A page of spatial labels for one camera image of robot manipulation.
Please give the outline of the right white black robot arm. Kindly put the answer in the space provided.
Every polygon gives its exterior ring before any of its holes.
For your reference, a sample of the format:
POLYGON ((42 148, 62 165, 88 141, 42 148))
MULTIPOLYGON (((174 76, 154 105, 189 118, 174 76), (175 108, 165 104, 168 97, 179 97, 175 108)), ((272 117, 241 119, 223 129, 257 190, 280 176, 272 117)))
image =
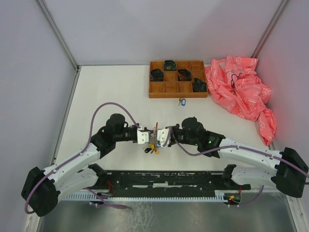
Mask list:
POLYGON ((186 118, 181 124, 170 126, 161 132, 158 141, 163 147, 177 144, 194 145, 196 156, 235 160, 247 167, 228 165, 222 176, 222 185, 233 189, 237 185, 261 185, 276 187, 281 193, 301 198, 309 167, 292 148, 283 151, 260 149, 236 142, 224 135, 206 130, 195 117, 186 118))

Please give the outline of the keyring bunch with red opener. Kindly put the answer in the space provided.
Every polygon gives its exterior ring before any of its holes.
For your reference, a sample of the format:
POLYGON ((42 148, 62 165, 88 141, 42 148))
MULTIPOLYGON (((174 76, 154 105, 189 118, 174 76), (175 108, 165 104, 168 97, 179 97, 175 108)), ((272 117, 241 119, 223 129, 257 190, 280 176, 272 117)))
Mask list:
POLYGON ((155 127, 150 132, 150 139, 149 139, 149 145, 145 147, 144 153, 155 153, 156 155, 159 155, 159 146, 157 141, 157 132, 158 132, 158 122, 156 122, 155 127))

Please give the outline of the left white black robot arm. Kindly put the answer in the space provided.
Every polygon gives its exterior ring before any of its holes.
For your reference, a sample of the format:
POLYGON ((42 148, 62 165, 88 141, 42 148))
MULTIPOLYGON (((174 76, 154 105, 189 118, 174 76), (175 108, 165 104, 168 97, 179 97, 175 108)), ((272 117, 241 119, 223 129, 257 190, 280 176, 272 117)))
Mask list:
POLYGON ((112 152, 117 142, 148 144, 152 133, 139 124, 129 126, 122 114, 111 115, 85 147, 59 163, 29 171, 21 192, 26 201, 25 212, 43 217, 76 191, 92 186, 103 188, 107 177, 95 162, 112 152))

